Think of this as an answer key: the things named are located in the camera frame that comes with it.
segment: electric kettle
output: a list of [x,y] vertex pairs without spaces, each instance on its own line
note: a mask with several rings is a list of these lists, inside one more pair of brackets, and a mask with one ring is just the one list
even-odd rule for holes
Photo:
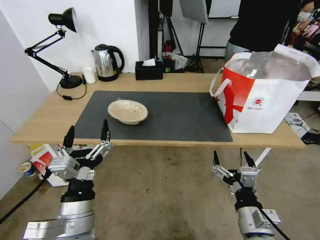
[[[124,68],[124,57],[119,48],[99,44],[94,50],[91,50],[91,53],[100,81],[111,82],[119,77],[119,73]],[[121,59],[121,66],[119,68],[114,53],[118,53]]]

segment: bag handle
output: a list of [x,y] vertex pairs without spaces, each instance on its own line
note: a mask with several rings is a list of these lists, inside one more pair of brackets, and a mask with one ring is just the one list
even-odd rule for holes
[[220,94],[223,92],[223,90],[226,88],[226,86],[227,86],[228,84],[231,85],[231,81],[230,81],[228,78],[226,78],[226,79],[221,83],[221,85],[220,85],[220,87],[218,88],[218,90],[216,91],[216,93],[213,94],[213,92],[212,92],[212,88],[213,88],[213,86],[214,86],[214,84],[215,84],[215,82],[216,82],[216,80],[217,80],[218,74],[221,72],[221,70],[223,70],[223,68],[224,68],[224,67],[220,68],[220,70],[216,73],[216,75],[214,76],[214,78],[213,78],[213,80],[212,80],[212,82],[211,82],[210,89],[209,89],[209,92],[210,92],[211,97],[216,97],[216,96],[220,95]]

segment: white bowl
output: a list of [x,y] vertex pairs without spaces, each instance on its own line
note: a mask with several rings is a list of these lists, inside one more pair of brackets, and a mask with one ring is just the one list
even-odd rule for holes
[[120,122],[136,125],[148,116],[147,108],[136,101],[118,100],[110,103],[108,113]]

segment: black tissue box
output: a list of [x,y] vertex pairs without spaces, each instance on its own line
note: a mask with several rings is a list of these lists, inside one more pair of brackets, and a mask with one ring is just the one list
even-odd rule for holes
[[143,62],[136,62],[136,80],[163,79],[162,62],[156,61],[155,66],[142,66]]

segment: desk lamp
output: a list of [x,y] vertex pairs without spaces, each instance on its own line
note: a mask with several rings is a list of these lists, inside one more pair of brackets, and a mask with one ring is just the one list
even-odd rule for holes
[[[74,10],[74,8],[68,8],[67,10],[65,10],[63,12],[63,14],[55,14],[55,13],[51,13],[48,16],[49,18],[49,22],[53,25],[56,26],[56,28],[58,29],[58,31],[56,31],[54,34],[52,34],[51,36],[43,39],[41,42],[33,45],[32,47],[26,48],[25,49],[25,54],[27,54],[28,56],[38,60],[39,62],[45,64],[46,66],[52,68],[53,70],[57,71],[58,73],[62,74],[62,79],[60,80],[59,84],[62,88],[75,88],[78,87],[82,84],[82,78],[79,76],[74,76],[74,75],[70,75],[68,73],[68,70],[63,69],[61,67],[55,66],[49,62],[47,62],[46,60],[40,58],[37,53],[41,52],[42,50],[46,49],[47,47],[50,47],[52,44],[60,41],[61,39],[63,39],[65,37],[66,34],[66,30],[64,30],[62,28],[62,26],[66,26],[68,29],[70,29],[73,32],[77,32],[76,31],[76,27],[77,27],[77,15],[76,12]],[[47,41],[48,39],[59,35],[60,38],[54,40],[53,42],[46,44],[46,45],[40,45],[42,43],[44,43],[45,41]]]

